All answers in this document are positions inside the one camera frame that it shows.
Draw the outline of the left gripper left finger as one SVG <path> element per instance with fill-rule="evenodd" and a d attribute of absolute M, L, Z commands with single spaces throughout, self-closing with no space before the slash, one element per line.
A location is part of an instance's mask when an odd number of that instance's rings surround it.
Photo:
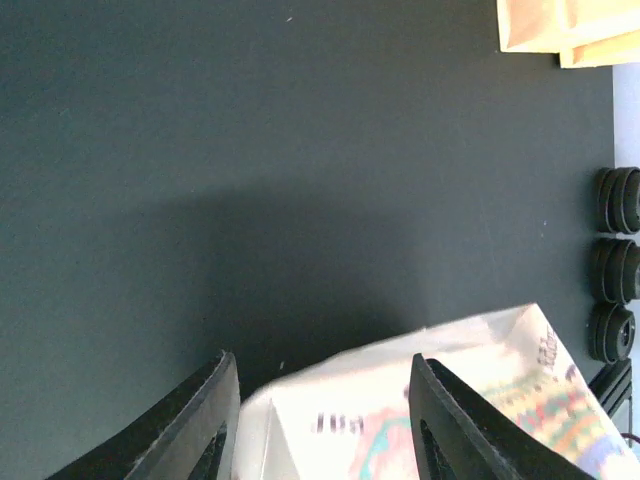
<path fill-rule="evenodd" d="M 236 360 L 220 351 L 122 431 L 53 479 L 230 479 L 240 411 Z"/>

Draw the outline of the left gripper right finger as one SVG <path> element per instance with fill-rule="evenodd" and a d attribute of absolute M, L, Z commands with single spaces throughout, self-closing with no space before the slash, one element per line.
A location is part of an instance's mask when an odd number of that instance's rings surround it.
<path fill-rule="evenodd" d="M 421 479 L 597 479 L 600 406 L 567 353 L 469 370 L 412 358 L 409 418 Z"/>

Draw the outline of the printed Cream Bear paper bag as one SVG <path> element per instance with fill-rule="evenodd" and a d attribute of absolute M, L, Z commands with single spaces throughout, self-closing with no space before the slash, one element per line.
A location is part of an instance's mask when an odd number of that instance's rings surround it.
<path fill-rule="evenodd" d="M 534 305 L 346 351 L 274 381 L 240 410 L 236 479 L 414 479 L 414 355 L 434 358 L 535 439 L 596 479 L 639 462 Z"/>

